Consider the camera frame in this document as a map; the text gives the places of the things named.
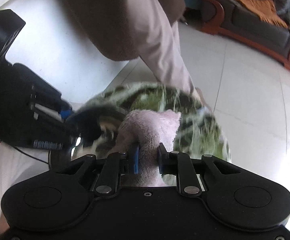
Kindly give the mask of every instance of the screw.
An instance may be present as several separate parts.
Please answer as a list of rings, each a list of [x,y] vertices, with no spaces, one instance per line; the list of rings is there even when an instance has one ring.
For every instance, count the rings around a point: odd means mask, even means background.
[[[98,186],[98,187],[96,188],[96,191],[97,191],[98,193],[101,193],[101,194],[108,194],[109,192],[112,191],[112,188],[109,187],[109,186],[106,186],[106,185],[102,185],[102,186]]]
[[[187,194],[197,194],[199,192],[199,188],[195,187],[195,186],[188,186],[188,187],[184,188],[184,191]]]

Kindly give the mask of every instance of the tile floor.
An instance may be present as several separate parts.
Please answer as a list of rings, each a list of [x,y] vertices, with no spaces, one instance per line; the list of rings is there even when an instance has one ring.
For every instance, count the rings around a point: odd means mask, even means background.
[[[228,38],[184,24],[179,32],[184,62],[228,137],[233,163],[290,191],[290,72]],[[141,60],[109,87],[135,81],[155,81]]]

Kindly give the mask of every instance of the brown sofa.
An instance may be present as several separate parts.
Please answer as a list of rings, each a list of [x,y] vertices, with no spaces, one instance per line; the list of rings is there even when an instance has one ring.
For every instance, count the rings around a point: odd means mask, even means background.
[[[290,23],[290,0],[273,0],[277,14]],[[282,62],[290,70],[290,29],[277,27],[235,0],[203,0],[201,31],[223,34],[254,47]]]

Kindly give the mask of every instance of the white pants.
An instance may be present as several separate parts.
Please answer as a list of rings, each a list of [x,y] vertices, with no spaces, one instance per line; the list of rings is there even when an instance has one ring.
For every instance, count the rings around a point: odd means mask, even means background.
[[[47,153],[41,150],[22,149],[24,152],[47,161]],[[0,143],[0,216],[1,200],[12,185],[48,171],[48,165],[21,154],[5,143]]]
[[[180,55],[178,23],[170,26],[158,0],[128,0],[127,14],[140,57],[163,84],[198,96]]]

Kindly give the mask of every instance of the black cable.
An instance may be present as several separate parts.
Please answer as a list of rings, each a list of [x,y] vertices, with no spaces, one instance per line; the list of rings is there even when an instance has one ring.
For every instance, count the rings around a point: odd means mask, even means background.
[[[33,156],[31,156],[31,155],[29,155],[29,154],[23,152],[22,150],[18,149],[17,147],[14,147],[14,146],[12,146],[12,147],[13,147],[16,151],[19,151],[20,153],[22,153],[22,154],[24,154],[24,155],[26,155],[26,156],[28,156],[28,157],[34,159],[34,160],[40,161],[40,162],[42,162],[42,163],[46,163],[46,164],[49,166],[49,163],[48,163],[48,162],[43,161],[43,160],[41,160],[41,159],[39,159],[39,158],[33,157]]]

